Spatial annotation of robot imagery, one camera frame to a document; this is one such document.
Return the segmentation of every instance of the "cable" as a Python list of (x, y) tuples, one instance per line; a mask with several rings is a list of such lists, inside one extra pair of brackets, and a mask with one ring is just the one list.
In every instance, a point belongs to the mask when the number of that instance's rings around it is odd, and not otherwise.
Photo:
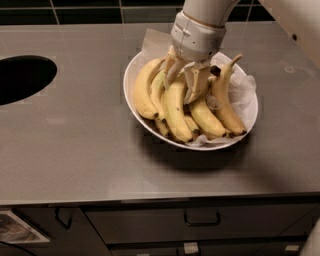
[(16, 245), (16, 244), (10, 244), (10, 243), (7, 243), (7, 242), (4, 242), (4, 241), (1, 241), (0, 240), (0, 244), (4, 244), (4, 245), (7, 245), (9, 247), (13, 247), (13, 248), (16, 248), (16, 249), (19, 249), (21, 251), (24, 251), (26, 253), (28, 253), (29, 255), (32, 255), (32, 256), (37, 256), (36, 254), (34, 254), (33, 252), (30, 252), (29, 250), (19, 246), (19, 245)]

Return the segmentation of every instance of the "bunch of bananas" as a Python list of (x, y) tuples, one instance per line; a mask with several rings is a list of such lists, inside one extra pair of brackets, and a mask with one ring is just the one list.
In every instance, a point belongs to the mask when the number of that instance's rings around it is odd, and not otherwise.
[[(228, 91), (234, 64), (242, 57), (237, 55), (219, 68), (219, 74), (210, 75), (206, 90), (193, 102), (184, 105), (187, 93), (186, 78), (181, 72), (176, 80), (164, 87), (165, 73), (161, 68), (165, 58), (147, 62), (139, 71), (133, 91), (134, 105), (138, 113), (154, 120), (159, 133), (175, 142), (188, 143), (205, 134), (212, 140), (246, 134), (246, 127), (229, 101)], [(207, 95), (219, 102), (212, 111)]]

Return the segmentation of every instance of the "sink hole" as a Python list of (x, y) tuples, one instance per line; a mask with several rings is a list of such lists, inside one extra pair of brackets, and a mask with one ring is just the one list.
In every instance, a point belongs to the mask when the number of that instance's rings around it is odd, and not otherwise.
[(56, 64), (45, 57), (24, 55), (0, 60), (0, 105), (28, 98), (51, 83)]

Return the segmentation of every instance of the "white robotic arm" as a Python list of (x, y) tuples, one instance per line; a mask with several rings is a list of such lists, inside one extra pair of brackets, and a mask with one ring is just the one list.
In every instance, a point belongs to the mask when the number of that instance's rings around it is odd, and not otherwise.
[(187, 61), (203, 61), (219, 51), (225, 23), (239, 0), (186, 0), (171, 31), (177, 54)]
[[(320, 68), (320, 1), (259, 1)], [(210, 60), (219, 51), (226, 33), (225, 23), (238, 2), (186, 0), (183, 10), (177, 14), (171, 31), (171, 60), (167, 60), (165, 69), (166, 86), (170, 85), (187, 63), (195, 62), (192, 69), (185, 70), (189, 88), (185, 103), (193, 101), (202, 92), (201, 76), (208, 75)]]

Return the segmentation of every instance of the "black tile wall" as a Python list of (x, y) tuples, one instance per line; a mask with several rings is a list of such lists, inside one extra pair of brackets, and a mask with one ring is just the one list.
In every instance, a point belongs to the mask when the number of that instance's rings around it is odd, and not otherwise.
[[(173, 22), (184, 0), (0, 0), (0, 25)], [(240, 0), (229, 21), (270, 21), (258, 0)]]
[(168, 6), (168, 5), (183, 5), (184, 0), (167, 0), (157, 2), (154, 0), (121, 0), (123, 6)]
[(119, 6), (119, 0), (52, 0), (56, 7)]
[(52, 10), (0, 10), (0, 25), (57, 24)]
[(268, 20), (273, 21), (273, 17), (263, 6), (253, 6), (249, 16), (249, 21)]
[(0, 0), (0, 8), (50, 7), (50, 0)]
[(60, 24), (121, 23), (119, 8), (114, 9), (57, 9)]

